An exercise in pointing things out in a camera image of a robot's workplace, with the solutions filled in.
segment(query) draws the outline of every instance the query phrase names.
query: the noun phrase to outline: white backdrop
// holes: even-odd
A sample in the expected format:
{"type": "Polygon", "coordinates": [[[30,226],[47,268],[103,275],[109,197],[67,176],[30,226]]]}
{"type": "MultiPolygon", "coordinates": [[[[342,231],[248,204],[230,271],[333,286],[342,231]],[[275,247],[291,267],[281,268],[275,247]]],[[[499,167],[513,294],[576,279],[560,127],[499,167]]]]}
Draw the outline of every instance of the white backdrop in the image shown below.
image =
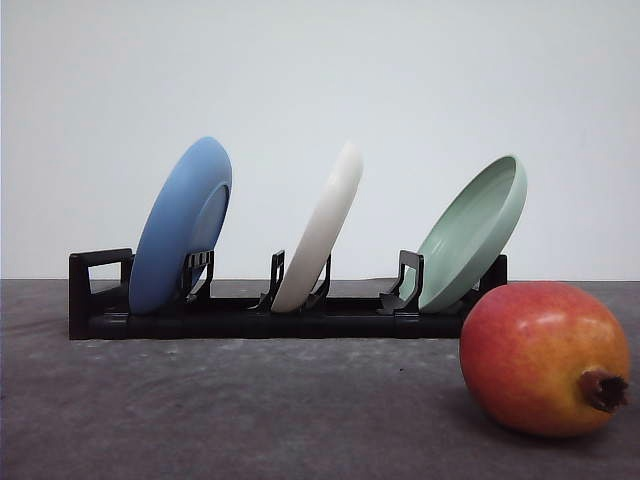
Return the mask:
{"type": "MultiPolygon", "coordinates": [[[[527,167],[514,279],[640,279],[640,2],[14,0],[3,5],[2,276],[137,245],[186,148],[227,148],[216,272],[289,258],[346,139],[338,278],[391,276],[481,168],[527,167]]],[[[113,269],[96,276],[111,277],[113,269]]]]}

